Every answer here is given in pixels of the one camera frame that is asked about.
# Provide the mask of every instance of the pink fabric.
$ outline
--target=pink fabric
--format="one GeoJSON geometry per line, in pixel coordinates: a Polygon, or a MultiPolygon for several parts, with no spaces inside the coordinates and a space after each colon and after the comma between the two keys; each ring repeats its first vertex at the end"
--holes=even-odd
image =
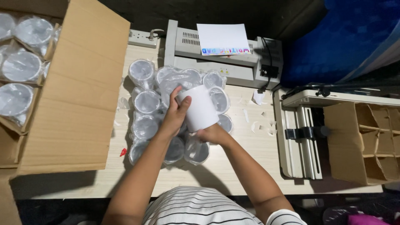
{"type": "Polygon", "coordinates": [[[380,221],[378,218],[365,215],[365,214],[358,214],[358,215],[349,215],[348,218],[348,225],[389,225],[388,223],[380,221]]]}

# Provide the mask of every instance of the light wood desk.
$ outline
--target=light wood desk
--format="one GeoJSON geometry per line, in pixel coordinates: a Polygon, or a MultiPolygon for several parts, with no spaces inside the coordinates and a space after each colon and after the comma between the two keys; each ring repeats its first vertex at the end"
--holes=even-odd
{"type": "MultiPolygon", "coordinates": [[[[158,51],[158,48],[128,45],[123,73],[125,79],[121,85],[119,98],[125,98],[131,102],[133,83],[126,77],[129,65],[138,58],[144,58],[152,60],[157,68],[158,61],[163,62],[162,58],[158,58],[158,51]]],[[[254,90],[226,86],[225,91],[231,100],[231,107],[227,114],[234,124],[231,134],[271,174],[284,194],[382,192],[382,186],[358,187],[356,184],[334,180],[331,177],[326,177],[323,181],[300,180],[300,183],[304,182],[301,184],[291,179],[283,179],[280,174],[277,139],[268,135],[267,131],[259,129],[260,125],[275,129],[269,124],[270,120],[275,120],[272,96],[267,91],[263,99],[264,104],[259,106],[251,102],[254,90]],[[243,109],[247,111],[249,122],[246,122],[243,109]]],[[[132,105],[130,107],[131,110],[118,109],[116,112],[105,170],[17,177],[11,183],[15,198],[66,199],[112,196],[116,185],[131,168],[128,154],[120,157],[122,149],[127,148],[129,151],[132,144],[128,136],[134,108],[132,105]]],[[[164,191],[181,185],[213,187],[226,195],[246,195],[219,145],[211,145],[211,155],[202,165],[193,166],[182,159],[170,168],[163,167],[152,196],[158,196],[164,191]]]]}

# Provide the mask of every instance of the white paper sheet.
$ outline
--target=white paper sheet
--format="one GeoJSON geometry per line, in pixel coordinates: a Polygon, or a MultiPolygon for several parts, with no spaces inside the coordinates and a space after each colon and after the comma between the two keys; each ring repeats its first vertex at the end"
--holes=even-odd
{"type": "Polygon", "coordinates": [[[251,54],[244,24],[197,24],[202,55],[251,54]]]}

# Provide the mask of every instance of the cardboard box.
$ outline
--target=cardboard box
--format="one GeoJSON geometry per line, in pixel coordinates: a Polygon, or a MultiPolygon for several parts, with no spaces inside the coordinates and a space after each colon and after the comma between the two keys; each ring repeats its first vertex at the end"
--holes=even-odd
{"type": "Polygon", "coordinates": [[[324,107],[332,176],[365,185],[400,179],[398,108],[347,102],[324,107]]]}
{"type": "Polygon", "coordinates": [[[18,0],[0,10],[62,20],[62,31],[26,136],[0,126],[1,224],[21,224],[9,180],[104,169],[130,23],[97,0],[18,0]]]}

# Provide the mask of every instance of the striped shirt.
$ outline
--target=striped shirt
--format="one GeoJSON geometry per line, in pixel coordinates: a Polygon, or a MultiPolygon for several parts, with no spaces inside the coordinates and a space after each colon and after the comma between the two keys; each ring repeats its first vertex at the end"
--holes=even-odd
{"type": "MultiPolygon", "coordinates": [[[[144,225],[260,225],[253,214],[213,188],[173,188],[151,202],[144,214],[144,225]]],[[[266,225],[306,225],[300,216],[290,210],[278,210],[268,218],[266,225]]]]}

